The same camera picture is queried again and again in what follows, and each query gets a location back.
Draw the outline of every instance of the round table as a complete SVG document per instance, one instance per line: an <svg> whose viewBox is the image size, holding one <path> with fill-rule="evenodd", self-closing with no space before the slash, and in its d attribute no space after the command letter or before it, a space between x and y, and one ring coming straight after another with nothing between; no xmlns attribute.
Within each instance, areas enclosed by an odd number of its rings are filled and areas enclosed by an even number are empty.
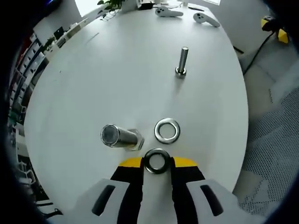
<svg viewBox="0 0 299 224"><path fill-rule="evenodd" d="M176 10L184 15L160 18L145 10L93 21L41 75L25 118L26 144L41 185L62 212L100 179L110 179L120 162L156 147L196 161L205 178L234 189L248 130L242 71L222 27L196 23L195 10ZM184 46L187 75L178 79ZM173 144L154 137L162 118L180 125ZM105 146L100 131L107 124L139 130L142 149ZM144 171L138 222L176 223L169 172Z"/></svg>

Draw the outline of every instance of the green leaves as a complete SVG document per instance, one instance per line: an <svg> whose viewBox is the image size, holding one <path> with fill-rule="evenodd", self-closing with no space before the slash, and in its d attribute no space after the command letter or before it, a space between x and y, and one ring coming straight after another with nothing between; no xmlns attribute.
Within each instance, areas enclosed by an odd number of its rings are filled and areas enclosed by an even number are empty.
<svg viewBox="0 0 299 224"><path fill-rule="evenodd" d="M113 8L121 8L122 0L109 0L109 5Z"/></svg>
<svg viewBox="0 0 299 224"><path fill-rule="evenodd" d="M111 10L113 6L109 5L109 6L106 6L105 10Z"/></svg>

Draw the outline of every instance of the washer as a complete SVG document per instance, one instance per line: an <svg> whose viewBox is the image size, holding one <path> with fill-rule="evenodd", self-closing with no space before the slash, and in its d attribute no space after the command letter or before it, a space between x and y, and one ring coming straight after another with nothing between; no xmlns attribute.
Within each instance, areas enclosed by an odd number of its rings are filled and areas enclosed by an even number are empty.
<svg viewBox="0 0 299 224"><path fill-rule="evenodd" d="M175 129L175 133L171 138L164 138L160 134L160 128L163 125L166 125L166 124L169 124L169 125L173 126L173 128ZM171 144L171 143L175 142L178 139L179 134L181 133L181 130L179 128L178 123L174 119L164 118L162 120L159 120L158 123L156 123L154 132L155 132L155 137L159 142L161 142L163 144Z"/></svg>
<svg viewBox="0 0 299 224"><path fill-rule="evenodd" d="M150 159L153 155L161 155L164 159L164 165L159 168L159 169L156 169L156 168L153 168L150 164ZM153 174L162 174L162 173L165 173L168 169L168 167L170 166L170 156L169 154L164 151L163 149L161 148L154 148L154 149L151 149L149 150L145 156L144 156L144 159L143 159L143 164L144 164L144 167L151 173Z"/></svg>

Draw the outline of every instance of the potted plant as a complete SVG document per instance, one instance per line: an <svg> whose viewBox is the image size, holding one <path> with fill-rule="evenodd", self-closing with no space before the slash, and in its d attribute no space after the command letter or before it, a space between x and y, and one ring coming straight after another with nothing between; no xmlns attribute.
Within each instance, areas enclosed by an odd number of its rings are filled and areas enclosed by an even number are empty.
<svg viewBox="0 0 299 224"><path fill-rule="evenodd" d="M108 0L105 2L100 0L98 5L106 5L104 9L109 10L109 12L113 12L116 9L121 9L123 13L126 13L137 9L136 0Z"/></svg>

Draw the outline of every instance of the gray mesh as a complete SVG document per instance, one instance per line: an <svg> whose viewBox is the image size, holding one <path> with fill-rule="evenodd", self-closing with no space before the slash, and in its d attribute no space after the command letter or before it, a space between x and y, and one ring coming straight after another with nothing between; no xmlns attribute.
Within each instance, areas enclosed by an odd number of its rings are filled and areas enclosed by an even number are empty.
<svg viewBox="0 0 299 224"><path fill-rule="evenodd" d="M299 87L282 100L279 109L249 124L242 170L261 181L239 201L240 207L251 214L268 215L284 198L298 169Z"/></svg>

